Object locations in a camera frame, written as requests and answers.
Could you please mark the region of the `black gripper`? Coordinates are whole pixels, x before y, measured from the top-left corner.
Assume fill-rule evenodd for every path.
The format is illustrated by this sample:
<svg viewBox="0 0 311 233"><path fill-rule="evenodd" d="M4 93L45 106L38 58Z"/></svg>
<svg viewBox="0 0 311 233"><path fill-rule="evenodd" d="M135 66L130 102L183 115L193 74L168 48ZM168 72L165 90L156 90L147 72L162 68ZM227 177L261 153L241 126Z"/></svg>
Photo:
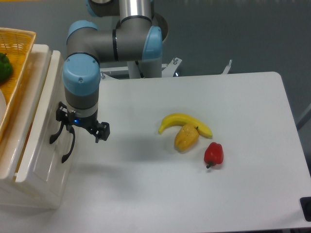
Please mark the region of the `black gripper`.
<svg viewBox="0 0 311 233"><path fill-rule="evenodd" d="M63 102L58 103L56 120L63 126L77 126L87 130L95 137L95 142L106 141L110 135L110 125L107 122L98 122L98 104L88 109L78 109Z"/></svg>

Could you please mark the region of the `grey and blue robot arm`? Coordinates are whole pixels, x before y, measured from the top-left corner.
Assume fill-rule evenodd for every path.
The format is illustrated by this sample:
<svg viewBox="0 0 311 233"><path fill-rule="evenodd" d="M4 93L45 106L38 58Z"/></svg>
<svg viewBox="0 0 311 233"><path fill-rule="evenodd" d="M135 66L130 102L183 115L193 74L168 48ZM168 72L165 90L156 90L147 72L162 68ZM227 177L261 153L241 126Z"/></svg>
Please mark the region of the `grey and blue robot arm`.
<svg viewBox="0 0 311 233"><path fill-rule="evenodd" d="M67 125L87 130L96 141L106 140L109 124L97 120L100 64L134 62L144 77L161 76L163 35L156 25L152 0L87 0L97 17L118 16L119 25L101 31L90 21L74 22L67 36L63 65Z"/></svg>

